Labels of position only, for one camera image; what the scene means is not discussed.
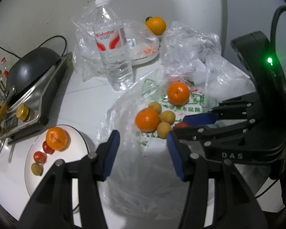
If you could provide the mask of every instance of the bottle label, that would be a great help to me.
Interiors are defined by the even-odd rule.
[[[110,28],[110,30],[100,30],[95,32],[96,45],[100,52],[118,49],[125,45],[126,36],[124,28]]]

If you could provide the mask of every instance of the black pan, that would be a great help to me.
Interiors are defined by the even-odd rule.
[[[59,60],[60,56],[53,50],[39,47],[13,65],[6,82],[8,96],[0,108],[0,125],[9,104],[18,101]]]
[[[39,47],[26,54],[13,65],[8,73],[6,90],[15,86],[16,93],[10,104],[14,104],[23,94],[38,81],[38,79],[60,60],[60,56],[53,50]]]

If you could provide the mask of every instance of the round plate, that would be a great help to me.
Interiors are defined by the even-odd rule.
[[[145,58],[141,58],[141,59],[133,59],[131,61],[132,66],[136,66],[136,65],[140,65],[140,64],[145,64],[148,63],[149,61],[152,61],[153,59],[155,59],[158,56],[158,52],[155,52]]]
[[[42,143],[46,139],[47,131],[43,132],[33,143],[31,149],[27,155],[25,167],[24,167],[24,180],[29,196],[31,197],[35,189],[42,180],[42,177],[48,172],[51,166],[57,159],[63,159],[66,163],[80,160],[82,157],[88,154],[88,147],[81,136],[81,134],[73,127],[67,125],[58,125],[62,129],[66,130],[69,134],[70,145],[64,151],[55,151],[52,155],[47,154],[46,163],[43,164],[42,176],[35,176],[31,171],[31,165],[34,163],[33,155],[36,151],[44,152],[42,149]],[[77,179],[72,182],[72,200],[73,208],[78,204],[78,185]]]

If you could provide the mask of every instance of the white table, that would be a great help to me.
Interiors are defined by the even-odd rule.
[[[136,80],[160,64],[159,60],[155,60],[152,64],[135,68]],[[113,91],[105,78],[92,78],[82,83],[76,73],[67,72],[53,102],[49,125],[71,125],[95,142],[100,122],[120,95],[121,92]],[[20,218],[30,198],[24,182],[24,165],[28,151],[36,138],[33,137],[17,143],[11,163],[8,163],[11,146],[7,146],[5,143],[0,154],[0,204],[16,219]],[[260,198],[262,208],[272,212],[278,211],[282,207],[279,183],[272,188],[269,194],[270,196],[267,194]],[[104,213],[110,229],[175,229],[179,223],[178,219],[154,221],[134,218],[125,214],[118,214],[106,206],[104,206]],[[213,207],[210,207],[206,224],[211,224],[212,217]],[[79,214],[74,215],[74,221],[76,225],[81,225]]]

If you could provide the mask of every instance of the peeled orange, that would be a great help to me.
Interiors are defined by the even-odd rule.
[[[143,132],[152,132],[157,129],[160,123],[160,116],[156,110],[152,108],[144,108],[138,112],[135,123],[137,127]]]
[[[182,82],[172,83],[167,90],[168,100],[175,106],[182,106],[188,102],[190,90]]]
[[[67,132],[60,127],[51,127],[46,135],[46,142],[55,151],[61,151],[68,144]]]

